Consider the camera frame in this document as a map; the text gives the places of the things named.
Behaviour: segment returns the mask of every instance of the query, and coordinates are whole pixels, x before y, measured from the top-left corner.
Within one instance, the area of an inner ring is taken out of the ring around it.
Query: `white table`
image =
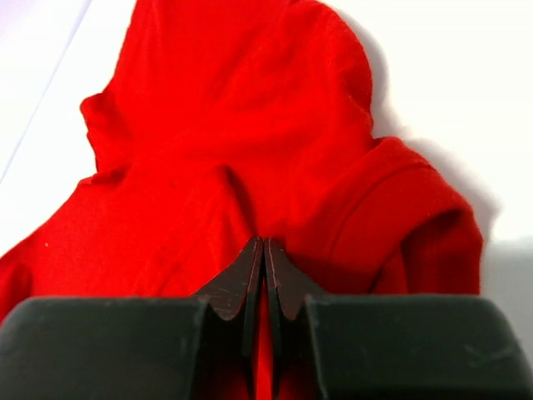
[[[376,134],[403,138],[473,204],[486,239],[483,293],[533,360],[533,3],[327,3],[371,59]],[[94,171],[78,107],[111,77],[133,5],[92,0],[0,183],[0,253]]]

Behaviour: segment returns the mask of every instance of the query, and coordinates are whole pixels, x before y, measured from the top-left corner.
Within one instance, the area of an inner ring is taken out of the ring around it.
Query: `red shirt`
[[[111,82],[82,103],[97,173],[0,259],[0,320],[34,295],[189,295],[254,235],[333,293],[478,293],[470,206],[371,137],[371,89],[318,2],[138,0]]]

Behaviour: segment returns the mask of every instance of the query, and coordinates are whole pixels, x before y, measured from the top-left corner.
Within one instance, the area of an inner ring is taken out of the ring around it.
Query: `red cloth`
[[[361,44],[318,2],[138,0],[82,103],[97,173],[0,259],[0,320],[34,295],[188,295],[253,235],[334,293],[478,293],[471,208],[372,139],[370,104]]]

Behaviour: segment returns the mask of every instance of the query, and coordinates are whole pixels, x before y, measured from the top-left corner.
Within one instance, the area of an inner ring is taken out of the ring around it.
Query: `crumpled red cloth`
[[[35,295],[189,295],[254,235],[333,293],[478,293],[471,207],[371,137],[371,89],[318,2],[138,0],[111,82],[82,103],[97,173],[0,259],[0,320]]]

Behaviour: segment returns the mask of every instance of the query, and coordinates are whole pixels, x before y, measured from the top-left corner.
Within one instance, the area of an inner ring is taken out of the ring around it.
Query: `white background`
[[[403,138],[473,204],[483,293],[533,360],[533,2],[326,3],[371,60],[376,135]],[[93,172],[79,103],[111,77],[133,5],[0,0],[0,253]]]

